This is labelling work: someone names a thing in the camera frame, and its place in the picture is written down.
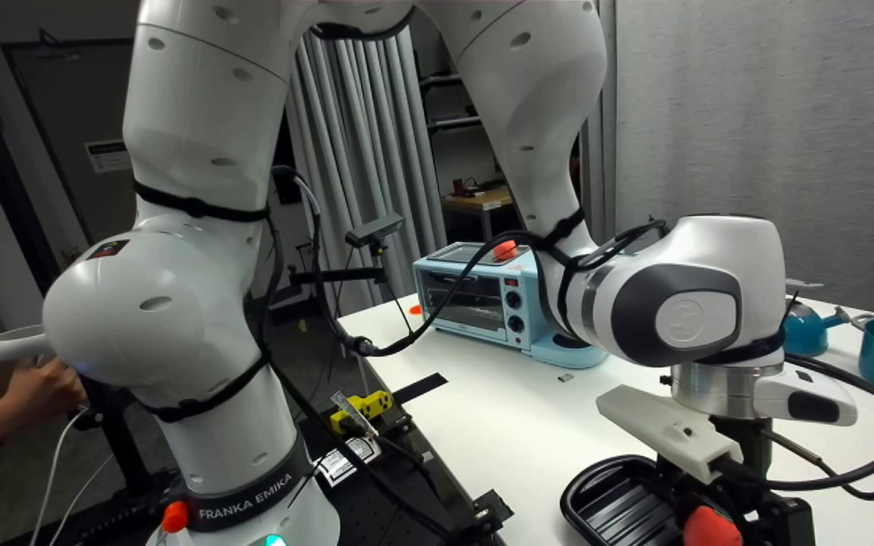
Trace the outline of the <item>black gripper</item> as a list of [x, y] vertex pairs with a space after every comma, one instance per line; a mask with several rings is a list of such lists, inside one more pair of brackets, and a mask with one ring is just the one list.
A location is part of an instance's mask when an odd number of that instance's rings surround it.
[[677, 469], [670, 462], [658, 464], [677, 480], [678, 523], [699, 508], [709, 506], [724, 515], [743, 536], [743, 546], [816, 546], [814, 508], [800, 496], [782, 496], [767, 481], [774, 424], [717, 419], [717, 428], [743, 450], [743, 464], [730, 464], [717, 481]]

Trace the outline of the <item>person's hand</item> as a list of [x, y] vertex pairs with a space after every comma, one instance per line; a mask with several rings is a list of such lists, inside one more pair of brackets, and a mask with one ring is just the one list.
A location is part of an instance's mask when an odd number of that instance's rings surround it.
[[68, 413], [89, 402], [73, 366], [61, 361], [18, 364], [9, 375], [7, 402], [25, 421]]

